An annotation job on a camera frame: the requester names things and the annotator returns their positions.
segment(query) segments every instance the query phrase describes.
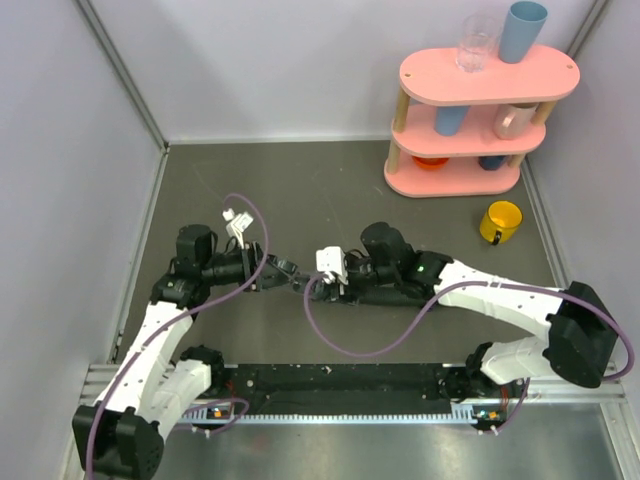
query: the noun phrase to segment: shelf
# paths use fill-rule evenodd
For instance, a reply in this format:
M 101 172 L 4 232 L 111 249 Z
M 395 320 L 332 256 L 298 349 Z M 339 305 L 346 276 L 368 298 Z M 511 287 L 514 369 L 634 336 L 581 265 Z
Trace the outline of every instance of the shelf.
M 393 132 L 398 146 L 417 157 L 470 157 L 526 153 L 544 140 L 544 125 L 530 125 L 513 140 L 501 140 L 493 133 L 493 120 L 498 105 L 471 107 L 458 133 L 451 137 L 434 130 L 437 107 L 412 105 L 402 133 Z
M 506 164 L 496 171 L 487 172 L 478 165 L 476 157 L 452 158 L 435 171 L 419 168 L 406 152 L 400 153 L 399 162 L 398 172 L 389 174 L 385 168 L 384 177 L 393 190 L 407 197 L 504 193 L 520 178 L 520 169 Z
M 456 54 L 456 48 L 432 48 L 410 55 L 400 66 L 400 85 L 423 103 L 447 106 L 560 100 L 580 81 L 576 63 L 544 45 L 531 47 L 520 63 L 493 56 L 475 73 L 458 68 Z

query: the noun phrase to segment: dark blue cup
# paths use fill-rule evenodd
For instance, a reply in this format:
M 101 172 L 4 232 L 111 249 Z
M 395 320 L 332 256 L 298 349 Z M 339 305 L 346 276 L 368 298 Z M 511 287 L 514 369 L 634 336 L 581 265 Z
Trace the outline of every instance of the dark blue cup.
M 467 111 L 469 111 L 469 105 L 438 107 L 436 111 L 436 132 L 447 137 L 458 133 Z
M 536 2 L 511 5 L 500 39 L 500 60 L 505 63 L 521 61 L 536 41 L 547 14 L 547 9 Z
M 492 155 L 489 157 L 480 157 L 478 163 L 484 170 L 497 170 L 506 159 L 506 155 Z

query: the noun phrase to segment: white backdrop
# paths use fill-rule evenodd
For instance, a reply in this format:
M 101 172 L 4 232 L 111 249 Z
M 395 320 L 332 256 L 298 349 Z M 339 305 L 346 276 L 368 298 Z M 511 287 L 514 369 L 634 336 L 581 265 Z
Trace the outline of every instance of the white backdrop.
M 640 351 L 640 3 L 616 0 L 577 63 L 582 79 L 549 119 L 531 167 L 571 276 L 591 284 Z M 618 349 L 619 364 L 626 356 Z M 640 367 L 625 390 L 640 420 Z
M 0 465 L 54 479 L 104 362 L 160 153 L 69 0 L 0 15 Z
M 513 1 L 93 3 L 166 138 L 246 142 L 388 137 L 402 59 Z M 593 0 L 542 3 L 540 42 L 566 49 Z

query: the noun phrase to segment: white mug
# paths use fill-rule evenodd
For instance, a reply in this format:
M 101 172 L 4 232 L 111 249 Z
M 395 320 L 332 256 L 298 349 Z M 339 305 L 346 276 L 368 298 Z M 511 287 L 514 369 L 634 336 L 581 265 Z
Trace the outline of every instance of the white mug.
M 537 103 L 504 104 L 498 108 L 493 132 L 503 140 L 513 140 L 521 135 L 536 113 Z

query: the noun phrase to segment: yellow mug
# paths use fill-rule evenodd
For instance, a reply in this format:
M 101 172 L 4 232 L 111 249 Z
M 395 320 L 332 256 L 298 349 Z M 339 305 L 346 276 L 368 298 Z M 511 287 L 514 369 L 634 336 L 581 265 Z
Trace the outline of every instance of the yellow mug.
M 480 235 L 491 245 L 504 243 L 522 223 L 522 212 L 513 203 L 501 200 L 489 205 L 480 222 Z

